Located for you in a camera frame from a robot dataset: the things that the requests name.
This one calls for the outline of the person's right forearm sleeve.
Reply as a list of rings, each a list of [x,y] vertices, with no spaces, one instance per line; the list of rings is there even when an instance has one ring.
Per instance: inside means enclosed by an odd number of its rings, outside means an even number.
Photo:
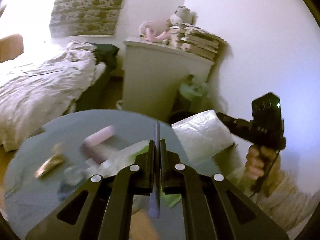
[[[289,239],[295,239],[303,231],[319,205],[319,192],[300,191],[291,175],[281,169],[278,155],[257,181],[245,176],[245,166],[235,169],[227,178],[273,219]]]

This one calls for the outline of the person's right hand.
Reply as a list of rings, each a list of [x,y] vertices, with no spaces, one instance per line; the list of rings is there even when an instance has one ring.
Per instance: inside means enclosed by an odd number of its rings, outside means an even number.
[[[257,181],[263,177],[271,167],[276,155],[276,151],[266,148],[265,146],[250,146],[246,156],[245,176],[252,181]]]

